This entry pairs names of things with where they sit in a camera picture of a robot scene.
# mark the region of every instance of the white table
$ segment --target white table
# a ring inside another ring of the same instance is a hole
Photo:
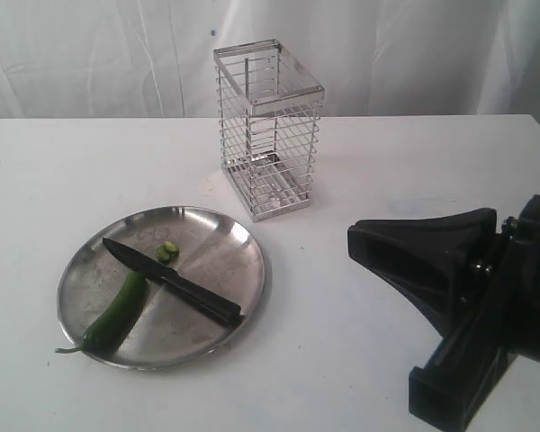
[[[0,431],[431,431],[408,373],[439,342],[347,256],[347,228],[481,206],[502,220],[540,193],[529,116],[323,119],[315,201],[253,224],[219,170],[214,119],[0,121]],[[68,260],[100,228],[167,204],[245,223],[273,268],[259,319],[218,354],[141,373],[67,346]],[[540,431],[540,364],[519,358],[471,431]]]

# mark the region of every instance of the metal plate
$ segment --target metal plate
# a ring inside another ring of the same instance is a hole
[[[144,311],[120,348],[106,363],[133,369],[158,369],[195,359],[229,340],[251,317],[265,286],[259,245],[232,218],[195,207],[163,207],[133,214],[103,229],[74,255],[58,287],[58,319],[68,338],[79,344],[86,328],[108,307],[130,271],[102,244],[108,237],[153,257],[165,240],[180,247],[172,266],[185,278],[242,307],[238,328],[224,328],[150,284]]]

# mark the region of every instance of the knife blade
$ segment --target knife blade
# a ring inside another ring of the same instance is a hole
[[[234,301],[202,288],[182,277],[174,268],[161,265],[132,247],[110,238],[103,238],[102,242],[108,252],[129,269],[142,273],[150,280],[164,283],[170,292],[204,315],[225,326],[236,326],[242,321],[240,305]]]

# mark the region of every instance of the metal wire rack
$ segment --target metal wire rack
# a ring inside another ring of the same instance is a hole
[[[221,165],[253,221],[310,204],[324,87],[278,41],[214,50]]]

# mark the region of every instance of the white backdrop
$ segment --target white backdrop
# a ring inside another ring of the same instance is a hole
[[[540,0],[0,0],[0,117],[215,116],[212,50],[271,38],[325,115],[540,122]]]

